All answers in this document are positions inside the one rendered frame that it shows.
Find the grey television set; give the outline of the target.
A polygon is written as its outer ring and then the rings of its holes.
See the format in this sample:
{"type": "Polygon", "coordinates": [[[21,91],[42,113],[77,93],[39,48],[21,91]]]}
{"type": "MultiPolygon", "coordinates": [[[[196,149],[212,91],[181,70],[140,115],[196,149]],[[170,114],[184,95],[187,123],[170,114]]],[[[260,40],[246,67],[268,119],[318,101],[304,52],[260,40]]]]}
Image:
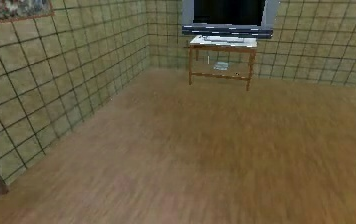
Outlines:
{"type": "Polygon", "coordinates": [[[271,39],[281,0],[182,0],[182,34],[271,39]]]}

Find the framed colourful wall picture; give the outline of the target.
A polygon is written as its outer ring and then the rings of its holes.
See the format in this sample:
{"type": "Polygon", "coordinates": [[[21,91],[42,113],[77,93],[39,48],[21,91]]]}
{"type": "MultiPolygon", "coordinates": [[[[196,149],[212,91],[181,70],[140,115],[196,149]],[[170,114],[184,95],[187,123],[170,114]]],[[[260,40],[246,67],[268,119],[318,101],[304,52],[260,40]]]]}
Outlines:
{"type": "Polygon", "coordinates": [[[50,0],[0,0],[0,23],[52,16],[50,0]]]}

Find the brown wooden glass-top table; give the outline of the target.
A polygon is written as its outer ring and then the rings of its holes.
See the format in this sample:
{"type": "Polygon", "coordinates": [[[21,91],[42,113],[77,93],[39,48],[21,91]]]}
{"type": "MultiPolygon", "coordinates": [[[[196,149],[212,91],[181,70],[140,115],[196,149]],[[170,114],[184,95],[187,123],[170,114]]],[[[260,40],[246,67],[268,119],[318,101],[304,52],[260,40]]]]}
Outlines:
{"type": "Polygon", "coordinates": [[[188,44],[188,83],[193,83],[193,77],[213,77],[229,80],[240,80],[246,82],[246,90],[250,90],[252,76],[254,72],[254,63],[257,55],[257,39],[256,38],[231,38],[220,36],[195,36],[188,44]],[[219,71],[217,73],[211,72],[196,72],[193,70],[193,62],[198,61],[199,52],[214,51],[214,52],[226,52],[226,53],[247,53],[248,57],[248,71],[246,75],[242,75],[240,72],[235,71],[233,75],[226,75],[226,71],[219,71]]]}

